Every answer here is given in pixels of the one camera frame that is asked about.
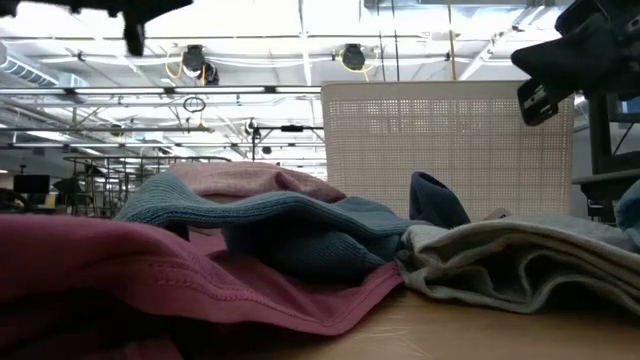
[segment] white mesh panel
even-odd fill
[[[449,186],[472,220],[569,212],[573,99],[538,127],[520,116],[520,82],[332,84],[322,89],[329,182],[409,212],[424,171]]]

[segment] desk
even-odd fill
[[[222,342],[228,350],[222,357],[233,359],[640,358],[640,320],[631,315],[518,315],[437,303],[404,289],[385,299],[353,331],[338,338],[273,328],[242,335],[232,331],[224,337]]]

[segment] computer monitor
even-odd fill
[[[20,194],[48,194],[51,188],[49,175],[15,175],[13,191]]]
[[[640,114],[640,97],[623,101],[621,104],[622,114]]]

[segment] gray fabric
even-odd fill
[[[532,313],[559,285],[578,283],[640,315],[640,249],[603,224],[514,216],[453,230],[412,226],[401,242],[406,285],[432,298]]]

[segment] pink fabric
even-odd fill
[[[54,313],[38,306],[6,311],[29,295],[97,290],[152,315],[338,335],[402,282],[389,264],[358,287],[307,286],[256,259],[205,244],[221,243],[219,233],[192,232],[201,236],[192,244],[142,224],[10,215],[0,216],[0,229],[0,353],[63,316],[62,306]]]
[[[311,175],[265,163],[178,163],[169,171],[195,194],[224,203],[271,191],[295,191],[325,202],[346,197]]]

